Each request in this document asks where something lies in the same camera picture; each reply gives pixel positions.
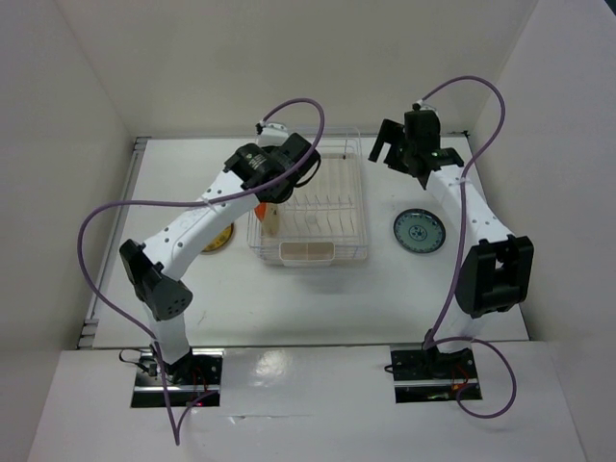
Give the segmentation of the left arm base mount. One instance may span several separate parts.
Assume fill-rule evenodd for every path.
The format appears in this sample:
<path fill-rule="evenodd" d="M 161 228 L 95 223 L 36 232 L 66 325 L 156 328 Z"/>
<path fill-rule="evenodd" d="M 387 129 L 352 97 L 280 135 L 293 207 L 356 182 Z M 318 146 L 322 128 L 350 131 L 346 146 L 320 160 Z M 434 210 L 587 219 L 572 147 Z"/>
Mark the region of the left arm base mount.
<path fill-rule="evenodd" d="M 151 350 L 123 348 L 118 353 L 118 360 L 136 368 L 132 408 L 166 406 L 162 370 Z M 218 407 L 222 366 L 221 349 L 194 348 L 188 363 L 184 363 L 172 373 L 166 371 L 170 405 L 184 407 L 198 398 L 196 407 Z"/>

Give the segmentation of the blue patterned plate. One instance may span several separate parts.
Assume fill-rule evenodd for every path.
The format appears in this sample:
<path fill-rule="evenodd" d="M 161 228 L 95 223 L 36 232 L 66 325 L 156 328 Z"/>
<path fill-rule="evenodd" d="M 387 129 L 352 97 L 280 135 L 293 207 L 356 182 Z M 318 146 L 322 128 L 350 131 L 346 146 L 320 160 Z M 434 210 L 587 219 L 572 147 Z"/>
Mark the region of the blue patterned plate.
<path fill-rule="evenodd" d="M 398 243 L 415 254 L 430 254 L 439 250 L 447 237 L 442 221 L 421 208 L 399 213 L 393 223 L 393 232 Z"/>

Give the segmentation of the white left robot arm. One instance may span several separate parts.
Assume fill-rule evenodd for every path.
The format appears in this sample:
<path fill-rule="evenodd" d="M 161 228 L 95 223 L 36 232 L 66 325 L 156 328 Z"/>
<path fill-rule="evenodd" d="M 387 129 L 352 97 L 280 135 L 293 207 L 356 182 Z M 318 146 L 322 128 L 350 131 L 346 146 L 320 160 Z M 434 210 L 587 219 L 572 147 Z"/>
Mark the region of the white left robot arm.
<path fill-rule="evenodd" d="M 203 206 L 189 208 L 142 244 L 129 239 L 120 246 L 127 277 L 147 309 L 152 348 L 160 356 L 157 373 L 167 383 L 184 382 L 192 370 L 184 312 L 193 293 L 182 282 L 189 266 L 236 219 L 261 203 L 285 202 L 320 166 L 321 154 L 298 133 L 265 146 L 245 144 L 201 195 Z"/>

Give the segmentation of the yellow patterned plate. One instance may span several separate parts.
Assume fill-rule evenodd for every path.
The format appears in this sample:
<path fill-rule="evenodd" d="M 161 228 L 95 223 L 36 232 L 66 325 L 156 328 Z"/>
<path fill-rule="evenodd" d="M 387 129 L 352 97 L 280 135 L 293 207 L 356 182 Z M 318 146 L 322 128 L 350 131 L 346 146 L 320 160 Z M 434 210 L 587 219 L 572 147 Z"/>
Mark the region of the yellow patterned plate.
<path fill-rule="evenodd" d="M 235 224 L 231 223 L 225 227 L 208 245 L 206 245 L 202 252 L 208 254 L 222 250 L 231 242 L 234 232 Z"/>

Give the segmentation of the orange plate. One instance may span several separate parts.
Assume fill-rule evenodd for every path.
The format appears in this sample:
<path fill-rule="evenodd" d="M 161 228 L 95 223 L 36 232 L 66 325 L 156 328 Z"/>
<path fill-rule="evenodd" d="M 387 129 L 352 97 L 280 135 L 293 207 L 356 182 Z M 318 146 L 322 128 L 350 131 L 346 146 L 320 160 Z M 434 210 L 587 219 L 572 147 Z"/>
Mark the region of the orange plate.
<path fill-rule="evenodd" d="M 259 219 L 261 222 L 263 222 L 266 219 L 268 215 L 268 208 L 269 208 L 269 204 L 262 202 L 254 209 L 256 218 Z"/>

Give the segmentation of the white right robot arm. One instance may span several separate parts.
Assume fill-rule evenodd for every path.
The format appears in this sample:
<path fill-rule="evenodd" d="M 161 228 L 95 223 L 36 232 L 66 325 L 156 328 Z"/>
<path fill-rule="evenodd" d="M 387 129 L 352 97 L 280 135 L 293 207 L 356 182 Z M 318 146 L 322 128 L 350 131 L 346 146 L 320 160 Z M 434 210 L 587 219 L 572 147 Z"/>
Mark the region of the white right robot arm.
<path fill-rule="evenodd" d="M 439 315 L 423 341 L 423 371 L 444 377 L 463 359 L 470 340 L 488 318 L 526 299 L 534 246 L 517 237 L 493 213 L 468 176 L 469 164 L 452 147 L 441 145 L 437 113 L 419 104 L 403 122 L 384 119 L 369 155 L 417 179 L 456 225 L 462 249 L 454 264 L 454 281 Z"/>

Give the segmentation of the cream patterned plate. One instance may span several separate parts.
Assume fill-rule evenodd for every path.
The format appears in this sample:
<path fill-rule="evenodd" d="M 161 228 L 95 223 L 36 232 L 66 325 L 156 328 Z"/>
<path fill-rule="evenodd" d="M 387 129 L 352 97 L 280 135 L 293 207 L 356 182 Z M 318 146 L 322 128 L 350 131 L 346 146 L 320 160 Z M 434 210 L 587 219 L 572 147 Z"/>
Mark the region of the cream patterned plate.
<path fill-rule="evenodd" d="M 276 237 L 280 229 L 280 212 L 277 204 L 263 203 L 263 217 L 261 219 L 261 228 L 265 236 Z"/>

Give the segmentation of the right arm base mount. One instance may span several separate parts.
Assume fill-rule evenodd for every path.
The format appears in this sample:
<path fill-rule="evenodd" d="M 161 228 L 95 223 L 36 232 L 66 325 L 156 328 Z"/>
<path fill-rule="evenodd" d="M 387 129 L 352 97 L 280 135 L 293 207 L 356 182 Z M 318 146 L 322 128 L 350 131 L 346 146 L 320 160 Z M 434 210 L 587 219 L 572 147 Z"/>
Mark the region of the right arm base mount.
<path fill-rule="evenodd" d="M 482 400 L 470 348 L 454 353 L 438 347 L 393 347 L 390 363 L 383 368 L 394 380 L 396 403 Z"/>

